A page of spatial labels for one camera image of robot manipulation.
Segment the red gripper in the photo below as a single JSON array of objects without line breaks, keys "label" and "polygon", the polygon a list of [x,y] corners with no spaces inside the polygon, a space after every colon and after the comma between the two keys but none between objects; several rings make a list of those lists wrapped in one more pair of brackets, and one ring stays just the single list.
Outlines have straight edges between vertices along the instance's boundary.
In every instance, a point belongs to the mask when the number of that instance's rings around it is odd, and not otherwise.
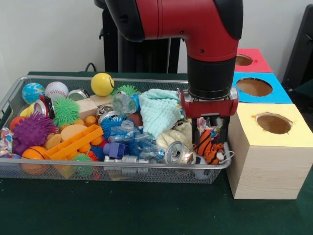
[{"label": "red gripper", "polygon": [[230,89],[228,96],[218,100],[198,99],[192,97],[188,90],[180,91],[179,99],[184,115],[191,119],[193,145],[200,143],[198,119],[209,116],[218,116],[217,124],[220,129],[218,142],[227,142],[229,117],[236,113],[239,103],[239,95],[235,87]]}]

